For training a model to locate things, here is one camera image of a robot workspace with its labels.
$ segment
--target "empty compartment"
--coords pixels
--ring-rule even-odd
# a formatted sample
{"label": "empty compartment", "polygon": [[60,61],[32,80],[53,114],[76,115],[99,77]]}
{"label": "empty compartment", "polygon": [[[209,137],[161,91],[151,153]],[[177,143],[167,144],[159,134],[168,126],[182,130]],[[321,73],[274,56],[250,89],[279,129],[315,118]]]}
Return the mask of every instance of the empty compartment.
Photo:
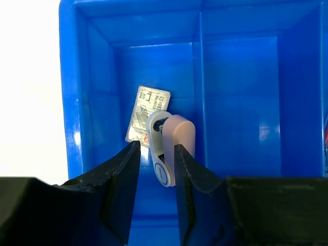
{"label": "empty compartment", "polygon": [[[196,159],[220,176],[325,175],[322,5],[274,2],[63,0],[70,178],[127,145],[139,86],[171,92],[168,111],[195,124]],[[178,245],[175,189],[148,148],[140,168],[129,245]]]}

